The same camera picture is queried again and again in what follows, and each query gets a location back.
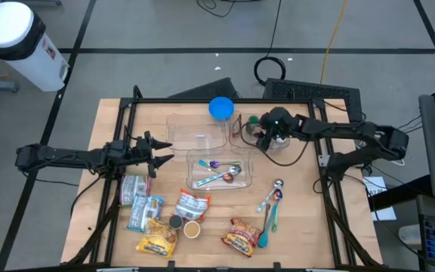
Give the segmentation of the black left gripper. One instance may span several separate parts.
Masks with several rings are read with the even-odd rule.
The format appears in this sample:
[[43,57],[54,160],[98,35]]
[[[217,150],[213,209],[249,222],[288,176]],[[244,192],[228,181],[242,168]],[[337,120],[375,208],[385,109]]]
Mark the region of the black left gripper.
[[136,138],[136,144],[134,148],[137,154],[137,161],[139,163],[145,162],[147,164],[148,175],[151,178],[156,178],[156,169],[174,157],[174,154],[154,156],[153,149],[161,150],[171,146],[172,143],[158,141],[153,138],[149,131],[145,131],[143,136]]

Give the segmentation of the grey white ramen packet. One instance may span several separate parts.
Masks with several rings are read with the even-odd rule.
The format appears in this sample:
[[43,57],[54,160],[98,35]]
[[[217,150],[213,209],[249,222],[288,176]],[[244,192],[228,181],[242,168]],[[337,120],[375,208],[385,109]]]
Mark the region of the grey white ramen packet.
[[152,178],[146,175],[123,175],[120,185],[119,203],[132,206],[136,196],[149,196]]

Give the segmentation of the orange white ramen packet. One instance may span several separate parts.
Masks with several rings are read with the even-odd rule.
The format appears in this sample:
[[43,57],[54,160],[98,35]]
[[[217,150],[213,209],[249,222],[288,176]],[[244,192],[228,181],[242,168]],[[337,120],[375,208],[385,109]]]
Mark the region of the orange white ramen packet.
[[180,197],[176,202],[173,215],[187,221],[204,221],[204,214],[210,207],[211,197],[194,196],[185,189],[180,189]]

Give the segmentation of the blue handled silver spoon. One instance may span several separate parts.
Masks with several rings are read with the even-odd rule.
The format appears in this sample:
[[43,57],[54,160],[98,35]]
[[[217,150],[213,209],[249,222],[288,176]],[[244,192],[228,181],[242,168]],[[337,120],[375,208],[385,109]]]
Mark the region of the blue handled silver spoon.
[[226,173],[230,173],[233,176],[235,176],[235,175],[238,175],[241,171],[242,171],[242,169],[241,169],[241,167],[239,165],[232,165],[232,166],[230,166],[230,168],[228,169],[227,172],[224,172],[224,173],[212,176],[210,178],[206,178],[204,180],[198,181],[196,183],[196,186],[197,187],[201,187],[202,185],[205,185],[205,184],[207,184],[207,183],[209,183],[211,181],[214,181],[214,180],[217,180],[219,178],[222,178]]

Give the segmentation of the blue white ramen packet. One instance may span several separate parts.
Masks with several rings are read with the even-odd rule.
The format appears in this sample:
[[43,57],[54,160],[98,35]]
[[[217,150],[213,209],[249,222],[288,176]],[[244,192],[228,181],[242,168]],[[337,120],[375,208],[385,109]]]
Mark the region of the blue white ramen packet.
[[151,218],[159,219],[163,204],[164,199],[160,196],[136,195],[127,228],[137,232],[145,232]]

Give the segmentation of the plain silver spoon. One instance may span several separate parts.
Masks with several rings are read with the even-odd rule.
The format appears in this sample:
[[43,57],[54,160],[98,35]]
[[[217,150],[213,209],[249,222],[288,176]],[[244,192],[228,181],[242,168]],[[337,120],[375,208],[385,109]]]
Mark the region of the plain silver spoon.
[[283,188],[284,185],[284,180],[283,179],[276,179],[273,182],[273,188],[272,190],[267,194],[266,198],[263,200],[263,202],[258,206],[256,212],[259,213],[263,210],[263,208],[265,207],[265,205],[268,203],[268,201],[270,200],[271,196],[277,191],[277,190],[281,190]]

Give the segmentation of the green handled iridescent spoon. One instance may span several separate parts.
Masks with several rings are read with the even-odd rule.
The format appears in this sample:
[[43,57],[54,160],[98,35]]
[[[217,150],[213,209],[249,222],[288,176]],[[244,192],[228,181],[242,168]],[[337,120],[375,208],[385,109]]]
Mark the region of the green handled iridescent spoon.
[[275,205],[273,206],[272,211],[272,232],[277,232],[277,224],[278,224],[278,211],[279,211],[279,203],[282,200],[282,191],[280,189],[276,189],[275,193],[273,194],[273,197],[275,199]]

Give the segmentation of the gold lid seasoning jar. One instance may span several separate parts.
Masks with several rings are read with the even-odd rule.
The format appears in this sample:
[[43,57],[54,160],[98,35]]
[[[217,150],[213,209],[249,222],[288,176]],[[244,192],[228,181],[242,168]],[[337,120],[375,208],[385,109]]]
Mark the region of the gold lid seasoning jar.
[[195,239],[200,235],[201,227],[196,221],[188,221],[183,228],[184,235],[189,239]]

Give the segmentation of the yellow ramen packet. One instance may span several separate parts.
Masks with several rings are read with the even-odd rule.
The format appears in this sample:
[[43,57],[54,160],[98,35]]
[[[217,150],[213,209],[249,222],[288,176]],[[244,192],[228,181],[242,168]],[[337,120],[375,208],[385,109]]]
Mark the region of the yellow ramen packet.
[[139,252],[170,258],[177,244],[177,231],[167,224],[151,218],[136,246]]

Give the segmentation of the red ramen packet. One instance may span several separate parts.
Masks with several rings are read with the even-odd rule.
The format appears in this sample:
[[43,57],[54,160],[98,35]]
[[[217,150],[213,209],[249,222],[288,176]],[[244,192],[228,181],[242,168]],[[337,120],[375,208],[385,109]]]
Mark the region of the red ramen packet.
[[226,235],[221,238],[221,241],[231,249],[235,249],[250,258],[258,245],[262,230],[240,218],[231,218],[230,223],[232,226]]

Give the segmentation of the teal plastic spoon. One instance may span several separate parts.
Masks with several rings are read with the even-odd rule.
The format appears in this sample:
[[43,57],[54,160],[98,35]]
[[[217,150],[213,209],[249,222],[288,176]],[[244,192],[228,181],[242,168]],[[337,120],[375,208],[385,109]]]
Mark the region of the teal plastic spoon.
[[272,224],[273,224],[273,220],[274,217],[276,215],[276,210],[277,210],[277,205],[274,205],[271,209],[271,213],[270,216],[267,220],[267,225],[266,228],[264,230],[264,232],[261,234],[259,240],[258,240],[258,246],[260,248],[266,248],[267,244],[268,244],[268,232],[270,231]]

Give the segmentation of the black computer case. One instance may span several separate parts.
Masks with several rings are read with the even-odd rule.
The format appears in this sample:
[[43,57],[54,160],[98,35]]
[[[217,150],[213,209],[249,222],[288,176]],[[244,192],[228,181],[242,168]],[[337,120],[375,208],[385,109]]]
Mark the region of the black computer case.
[[357,88],[334,85],[320,85],[309,82],[268,79],[265,83],[263,98],[287,100],[342,99],[351,122],[364,121],[360,92]]

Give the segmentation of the clear plastic bin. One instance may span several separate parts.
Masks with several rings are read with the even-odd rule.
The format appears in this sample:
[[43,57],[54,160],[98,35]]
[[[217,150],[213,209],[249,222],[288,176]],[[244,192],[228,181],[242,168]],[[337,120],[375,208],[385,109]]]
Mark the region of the clear plastic bin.
[[251,115],[255,115],[259,119],[261,117],[257,113],[241,113],[239,111],[236,111],[231,117],[230,121],[228,122],[228,140],[232,146],[238,148],[251,148],[251,146],[247,143],[255,145],[258,141],[259,134],[261,132],[265,133],[265,130],[263,130],[262,128],[261,131],[255,135],[249,135],[246,132],[245,126],[249,116]]
[[226,123],[208,114],[172,113],[166,120],[166,141],[177,151],[207,150],[227,143]]
[[190,150],[187,186],[193,190],[237,190],[252,183],[247,150]]

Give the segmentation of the white paper sheet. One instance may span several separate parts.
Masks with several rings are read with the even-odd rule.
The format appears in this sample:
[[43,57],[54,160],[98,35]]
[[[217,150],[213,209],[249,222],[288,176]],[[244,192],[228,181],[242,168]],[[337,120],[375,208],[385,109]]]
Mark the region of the white paper sheet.
[[[374,196],[375,194],[383,193],[387,191],[387,188],[382,177],[364,177],[363,182],[366,185],[368,196]],[[392,207],[380,209],[371,212],[373,221],[395,221],[396,213]]]

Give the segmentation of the small teal handled spoon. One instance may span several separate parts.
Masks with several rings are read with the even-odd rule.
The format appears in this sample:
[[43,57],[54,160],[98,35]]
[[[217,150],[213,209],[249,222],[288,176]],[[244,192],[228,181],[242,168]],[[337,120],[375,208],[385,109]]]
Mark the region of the small teal handled spoon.
[[215,172],[215,173],[217,173],[217,174],[220,174],[220,172],[219,172],[218,170],[216,170],[215,168],[212,168],[212,167],[211,167],[208,163],[206,163],[205,161],[203,161],[203,160],[199,160],[198,163],[199,163],[201,166],[207,168],[208,170],[211,170],[211,171],[213,171],[213,172]]

